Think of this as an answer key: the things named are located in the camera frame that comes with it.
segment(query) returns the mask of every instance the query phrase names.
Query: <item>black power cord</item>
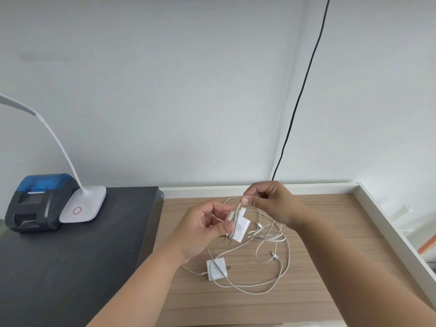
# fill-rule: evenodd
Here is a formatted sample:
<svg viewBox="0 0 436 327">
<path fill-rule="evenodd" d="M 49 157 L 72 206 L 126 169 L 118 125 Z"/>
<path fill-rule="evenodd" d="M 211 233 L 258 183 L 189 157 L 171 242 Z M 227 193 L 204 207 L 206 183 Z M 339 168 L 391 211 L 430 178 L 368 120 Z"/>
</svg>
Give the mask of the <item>black power cord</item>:
<svg viewBox="0 0 436 327">
<path fill-rule="evenodd" d="M 300 91 L 300 94 L 298 95 L 297 103 L 295 104 L 295 107 L 294 107 L 294 112 L 292 113 L 291 123 L 289 124 L 288 134 L 286 134 L 286 139 L 285 139 L 285 143 L 283 144 L 282 153 L 280 154 L 279 162 L 277 163 L 277 166 L 275 167 L 274 174 L 272 175 L 272 179 L 271 180 L 274 180 L 275 173 L 277 172 L 277 169 L 279 168 L 280 162 L 282 161 L 282 158 L 283 158 L 283 152 L 285 151 L 286 143 L 288 142 L 289 133 L 291 133 L 291 128 L 292 128 L 292 124 L 294 122 L 295 112 L 297 111 L 297 107 L 298 107 L 298 102 L 300 102 L 300 98 L 301 98 L 302 92 L 304 90 L 304 85 L 306 84 L 307 75 L 309 74 L 310 66 L 312 65 L 313 56 L 315 56 L 315 52 L 316 52 L 316 50 L 318 48 L 318 44 L 320 43 L 321 36 L 323 34 L 324 23 L 326 21 L 326 16 L 327 16 L 327 10 L 328 10 L 329 3 L 330 3 L 330 0 L 327 0 L 326 9 L 324 11 L 323 23 L 321 25 L 320 35 L 319 35 L 317 43 L 315 45 L 315 49 L 313 49 L 312 57 L 310 58 L 309 66 L 307 67 L 306 76 L 304 77 L 304 81 L 302 82 L 301 91 Z"/>
</svg>

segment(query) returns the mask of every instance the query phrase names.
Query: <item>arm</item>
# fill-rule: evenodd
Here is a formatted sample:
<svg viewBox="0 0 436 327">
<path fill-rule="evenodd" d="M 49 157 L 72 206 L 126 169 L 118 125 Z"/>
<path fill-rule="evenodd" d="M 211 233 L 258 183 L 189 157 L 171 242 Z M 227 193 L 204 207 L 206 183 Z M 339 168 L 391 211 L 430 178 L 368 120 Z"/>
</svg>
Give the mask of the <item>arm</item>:
<svg viewBox="0 0 436 327">
<path fill-rule="evenodd" d="M 243 204 L 294 229 L 349 327 L 436 326 L 436 313 L 277 181 L 254 183 Z"/>
<path fill-rule="evenodd" d="M 233 230 L 224 220 L 232 205 L 208 201 L 190 208 L 179 225 L 91 320 L 88 327 L 154 326 L 179 266 L 203 251 L 215 237 Z"/>
</svg>

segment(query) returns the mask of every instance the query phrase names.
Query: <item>person's left hand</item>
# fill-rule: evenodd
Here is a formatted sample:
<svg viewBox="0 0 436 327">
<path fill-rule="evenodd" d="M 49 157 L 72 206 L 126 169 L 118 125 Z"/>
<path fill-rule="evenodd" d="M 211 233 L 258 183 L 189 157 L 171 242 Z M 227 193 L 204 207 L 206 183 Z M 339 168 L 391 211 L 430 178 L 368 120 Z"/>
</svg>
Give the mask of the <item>person's left hand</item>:
<svg viewBox="0 0 436 327">
<path fill-rule="evenodd" d="M 200 254 L 206 245 L 233 230 L 234 222 L 225 220 L 233 205 L 207 201 L 190 207 L 183 215 L 167 242 L 177 248 L 183 262 Z"/>
</svg>

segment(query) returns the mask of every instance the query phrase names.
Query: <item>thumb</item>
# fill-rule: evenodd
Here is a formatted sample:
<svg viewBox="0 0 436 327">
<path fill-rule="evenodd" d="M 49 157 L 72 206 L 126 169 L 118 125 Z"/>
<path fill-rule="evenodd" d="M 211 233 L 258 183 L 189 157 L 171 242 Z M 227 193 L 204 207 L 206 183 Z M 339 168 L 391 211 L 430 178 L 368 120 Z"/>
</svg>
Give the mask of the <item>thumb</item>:
<svg viewBox="0 0 436 327">
<path fill-rule="evenodd" d="M 252 207 L 259 208 L 268 213 L 270 202 L 267 198 L 260 198 L 259 196 L 243 196 L 241 199 L 243 205 L 251 205 Z"/>
<path fill-rule="evenodd" d="M 216 225 L 207 228 L 206 231 L 212 240 L 214 238 L 217 238 L 218 236 L 226 235 L 227 233 L 232 232 L 234 226 L 235 223 L 233 221 L 227 220 L 219 222 Z"/>
</svg>

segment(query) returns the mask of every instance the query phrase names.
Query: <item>flexible gooseneck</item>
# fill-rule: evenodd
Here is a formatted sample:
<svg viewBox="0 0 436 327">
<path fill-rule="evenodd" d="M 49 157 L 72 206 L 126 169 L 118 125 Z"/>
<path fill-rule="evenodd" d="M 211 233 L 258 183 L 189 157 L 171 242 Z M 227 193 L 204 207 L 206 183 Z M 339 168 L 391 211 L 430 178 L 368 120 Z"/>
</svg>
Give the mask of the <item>flexible gooseneck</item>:
<svg viewBox="0 0 436 327">
<path fill-rule="evenodd" d="M 52 135 L 52 137 L 54 138 L 54 140 L 57 142 L 58 146 L 61 148 L 62 153 L 64 154 L 65 158 L 67 159 L 67 162 L 71 168 L 71 171 L 73 171 L 73 175 L 74 178 L 76 179 L 77 183 L 79 184 L 80 188 L 87 193 L 88 191 L 85 189 L 84 186 L 82 186 L 82 183 L 79 180 L 79 177 L 77 176 L 76 170 L 73 166 L 73 163 L 71 163 L 70 158 L 68 157 L 67 152 L 64 149 L 64 146 L 62 145 L 62 143 L 59 141 L 59 139 L 57 138 L 56 134 L 52 131 L 52 129 L 50 128 L 50 126 L 48 126 L 48 124 L 45 122 L 44 118 L 42 118 L 42 116 L 40 114 L 38 114 L 35 110 L 33 110 L 32 108 L 26 106 L 25 104 L 18 102 L 17 100 L 14 100 L 13 98 L 10 98 L 8 96 L 2 95 L 0 94 L 0 104 L 3 105 L 7 105 L 9 107 L 27 112 L 29 114 L 31 114 L 32 116 L 35 116 L 40 122 L 42 122 L 44 124 L 44 126 L 48 129 L 48 131 L 50 132 L 50 134 Z"/>
</svg>

